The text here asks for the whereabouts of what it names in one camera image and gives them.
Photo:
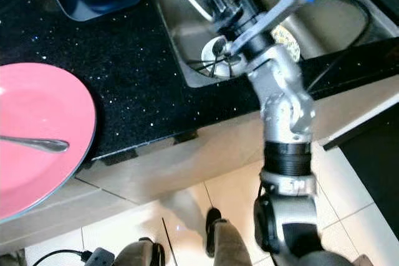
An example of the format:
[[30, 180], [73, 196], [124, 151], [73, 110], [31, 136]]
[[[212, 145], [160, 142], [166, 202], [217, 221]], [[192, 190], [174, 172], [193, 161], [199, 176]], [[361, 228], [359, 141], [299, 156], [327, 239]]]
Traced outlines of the steel spoon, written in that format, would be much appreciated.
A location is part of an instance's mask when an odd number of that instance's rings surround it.
[[227, 39], [224, 36], [217, 36], [211, 45], [210, 53], [214, 61], [227, 57]]

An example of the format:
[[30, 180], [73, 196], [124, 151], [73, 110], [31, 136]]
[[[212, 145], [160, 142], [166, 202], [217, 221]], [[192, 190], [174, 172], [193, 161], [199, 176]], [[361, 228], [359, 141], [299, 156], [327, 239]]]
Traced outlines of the pink round plate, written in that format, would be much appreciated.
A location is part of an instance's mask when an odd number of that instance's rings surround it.
[[85, 159], [97, 128], [97, 109], [85, 84], [68, 70], [41, 63], [0, 67], [0, 134], [60, 139], [66, 151], [48, 153], [0, 142], [0, 221], [20, 217], [65, 184]]

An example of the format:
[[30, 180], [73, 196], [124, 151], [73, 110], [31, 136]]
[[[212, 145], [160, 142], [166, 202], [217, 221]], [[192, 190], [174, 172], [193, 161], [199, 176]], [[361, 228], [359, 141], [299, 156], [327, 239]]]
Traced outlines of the white bowl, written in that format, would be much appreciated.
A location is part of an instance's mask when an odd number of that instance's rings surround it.
[[[201, 51], [201, 58], [203, 60], [211, 60], [212, 55], [210, 53], [211, 50], [211, 45], [214, 42], [214, 39], [211, 39], [202, 49]], [[245, 67], [247, 67], [247, 61], [245, 61], [245, 58], [243, 58], [242, 55], [233, 55], [230, 52], [230, 44], [231, 42], [227, 41], [227, 57], [225, 59], [233, 59], [233, 60], [238, 60], [240, 59], [242, 63], [236, 64], [236, 65], [228, 65], [228, 64], [218, 64], [214, 65], [211, 69], [203, 69], [201, 67], [200, 70], [204, 72], [206, 75], [208, 75], [211, 78], [235, 78], [239, 75], [243, 75]]]

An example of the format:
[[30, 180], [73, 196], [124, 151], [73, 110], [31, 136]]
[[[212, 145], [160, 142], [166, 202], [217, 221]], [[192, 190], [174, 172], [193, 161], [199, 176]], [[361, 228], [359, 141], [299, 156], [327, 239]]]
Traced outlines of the steel sink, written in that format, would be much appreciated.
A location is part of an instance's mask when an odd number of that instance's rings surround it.
[[[369, 44], [399, 37], [399, 25], [391, 21], [375, 1], [362, 2], [372, 15], [370, 27], [363, 38], [357, 38], [365, 25], [365, 13], [356, 4], [339, 0], [316, 0], [300, 7], [279, 25], [288, 29], [301, 47], [302, 59], [323, 55], [334, 56], [351, 42]], [[211, 78], [202, 72], [202, 65], [185, 63], [188, 59], [200, 59], [203, 47], [217, 35], [196, 7], [201, 0], [154, 0], [162, 15], [171, 46], [176, 53], [183, 78], [189, 87], [213, 85], [228, 78]]]

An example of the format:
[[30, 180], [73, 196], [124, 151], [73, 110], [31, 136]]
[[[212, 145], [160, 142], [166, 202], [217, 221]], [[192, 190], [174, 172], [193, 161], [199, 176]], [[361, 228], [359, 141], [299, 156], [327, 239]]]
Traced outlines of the thin black stick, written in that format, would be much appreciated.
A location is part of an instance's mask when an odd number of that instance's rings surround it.
[[228, 65], [236, 65], [242, 63], [240, 59], [211, 59], [211, 60], [203, 60], [203, 59], [188, 59], [185, 61], [186, 64], [196, 64], [202, 65], [203, 69], [211, 69], [214, 65], [218, 64], [228, 64]]

